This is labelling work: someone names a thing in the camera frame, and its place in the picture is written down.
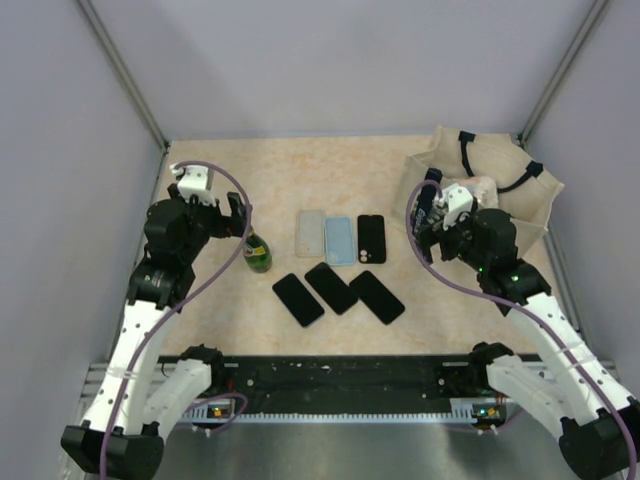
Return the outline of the bare black phone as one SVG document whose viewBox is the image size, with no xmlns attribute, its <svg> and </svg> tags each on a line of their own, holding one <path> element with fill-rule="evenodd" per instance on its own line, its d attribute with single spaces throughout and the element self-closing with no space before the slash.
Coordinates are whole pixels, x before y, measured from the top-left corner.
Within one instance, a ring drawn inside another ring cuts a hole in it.
<svg viewBox="0 0 640 480">
<path fill-rule="evenodd" d="M 404 304 L 371 271 L 355 277 L 349 287 L 384 325 L 393 323 L 405 312 Z"/>
<path fill-rule="evenodd" d="M 311 268 L 304 278 L 336 315 L 343 315 L 358 302 L 357 294 L 325 262 Z"/>
<path fill-rule="evenodd" d="M 293 273 L 274 283 L 272 291 L 303 328 L 311 326 L 325 314 L 321 304 Z"/>
</svg>

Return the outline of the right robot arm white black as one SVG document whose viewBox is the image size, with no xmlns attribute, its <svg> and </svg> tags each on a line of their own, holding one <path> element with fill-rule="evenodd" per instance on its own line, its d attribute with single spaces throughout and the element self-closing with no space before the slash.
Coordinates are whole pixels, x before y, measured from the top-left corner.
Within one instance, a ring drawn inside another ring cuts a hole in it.
<svg viewBox="0 0 640 480">
<path fill-rule="evenodd" d="M 573 473 L 605 479 L 639 466 L 639 400 L 589 349 L 540 272 L 520 258 L 516 227 L 499 209 L 444 205 L 435 221 L 408 206 L 409 244 L 446 286 L 494 303 L 534 345 L 552 374 L 545 381 L 502 344 L 479 346 L 469 388 L 515 400 L 557 441 Z"/>
</svg>

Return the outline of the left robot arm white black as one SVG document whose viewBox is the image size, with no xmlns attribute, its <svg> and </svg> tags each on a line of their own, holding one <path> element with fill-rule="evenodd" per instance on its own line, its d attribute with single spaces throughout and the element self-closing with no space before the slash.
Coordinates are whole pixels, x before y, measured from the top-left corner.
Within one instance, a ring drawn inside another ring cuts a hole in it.
<svg viewBox="0 0 640 480">
<path fill-rule="evenodd" d="M 172 374 L 150 389 L 171 326 L 201 288 L 193 263 L 212 238 L 246 240 L 252 207 L 243 189 L 227 195 L 221 213 L 208 187 L 169 188 L 146 213 L 142 260 L 129 279 L 123 323 L 102 383 L 82 420 L 65 427 L 61 446 L 87 474 L 101 479 L 151 479 L 167 438 L 199 395 L 216 396 L 227 374 L 220 353 L 195 346 Z"/>
</svg>

